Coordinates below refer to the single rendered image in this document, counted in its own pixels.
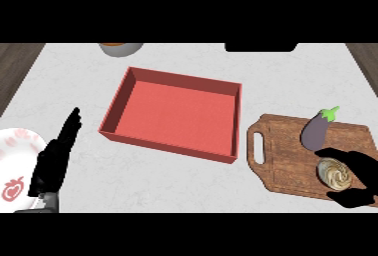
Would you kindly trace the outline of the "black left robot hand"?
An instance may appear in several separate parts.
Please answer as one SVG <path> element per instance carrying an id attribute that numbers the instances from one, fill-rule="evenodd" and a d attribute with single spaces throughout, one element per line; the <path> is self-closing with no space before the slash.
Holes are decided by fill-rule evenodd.
<path id="1" fill-rule="evenodd" d="M 28 196 L 57 193 L 68 169 L 69 154 L 81 128 L 79 108 L 75 107 L 63 123 L 57 138 L 53 139 L 37 156 Z"/>

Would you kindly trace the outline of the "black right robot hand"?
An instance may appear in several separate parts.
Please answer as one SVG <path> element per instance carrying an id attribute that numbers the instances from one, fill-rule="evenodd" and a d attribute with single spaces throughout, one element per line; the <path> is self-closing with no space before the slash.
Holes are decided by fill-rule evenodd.
<path id="1" fill-rule="evenodd" d="M 344 208 L 356 208 L 373 204 L 378 196 L 378 161 L 357 151 L 345 152 L 333 148 L 320 149 L 314 154 L 319 157 L 333 158 L 342 162 L 366 186 L 364 189 L 350 188 L 341 192 L 328 192 L 326 196 Z"/>

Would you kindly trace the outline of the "brown wooden cutting board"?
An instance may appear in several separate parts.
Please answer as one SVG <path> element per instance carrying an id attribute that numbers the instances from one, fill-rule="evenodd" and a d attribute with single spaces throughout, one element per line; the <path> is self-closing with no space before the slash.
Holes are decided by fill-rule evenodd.
<path id="1" fill-rule="evenodd" d="M 320 158 L 299 142 L 305 118 L 263 114 L 246 132 L 248 165 L 268 191 L 328 200 L 330 188 L 317 176 Z M 378 159 L 364 125 L 332 122 L 323 147 L 359 151 Z"/>

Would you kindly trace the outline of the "red cardboard box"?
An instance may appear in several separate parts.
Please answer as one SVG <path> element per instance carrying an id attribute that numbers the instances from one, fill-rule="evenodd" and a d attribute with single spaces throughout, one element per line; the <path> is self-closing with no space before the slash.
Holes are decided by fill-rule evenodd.
<path id="1" fill-rule="evenodd" d="M 99 127 L 112 141 L 233 163 L 242 85 L 131 67 Z"/>

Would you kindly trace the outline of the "white plate with strawberry print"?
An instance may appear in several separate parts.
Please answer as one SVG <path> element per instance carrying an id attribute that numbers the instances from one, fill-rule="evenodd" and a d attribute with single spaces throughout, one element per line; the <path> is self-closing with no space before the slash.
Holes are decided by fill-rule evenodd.
<path id="1" fill-rule="evenodd" d="M 45 148 L 40 135 L 25 128 L 0 130 L 0 213 L 32 209 L 28 196 L 38 153 Z"/>

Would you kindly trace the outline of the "purple eggplant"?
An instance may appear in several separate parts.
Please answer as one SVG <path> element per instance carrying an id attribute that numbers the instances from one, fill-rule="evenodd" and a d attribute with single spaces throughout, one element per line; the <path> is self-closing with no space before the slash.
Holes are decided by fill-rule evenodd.
<path id="1" fill-rule="evenodd" d="M 301 145 L 307 150 L 317 151 L 322 149 L 328 127 L 335 121 L 338 109 L 338 106 L 330 109 L 322 109 L 307 122 L 299 135 Z"/>

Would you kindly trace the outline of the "grey pot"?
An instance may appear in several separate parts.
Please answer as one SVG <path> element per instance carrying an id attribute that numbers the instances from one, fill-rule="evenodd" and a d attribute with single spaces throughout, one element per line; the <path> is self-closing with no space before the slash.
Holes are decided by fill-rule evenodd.
<path id="1" fill-rule="evenodd" d="M 102 51 L 110 57 L 125 57 L 134 54 L 141 48 L 141 43 L 100 43 Z"/>

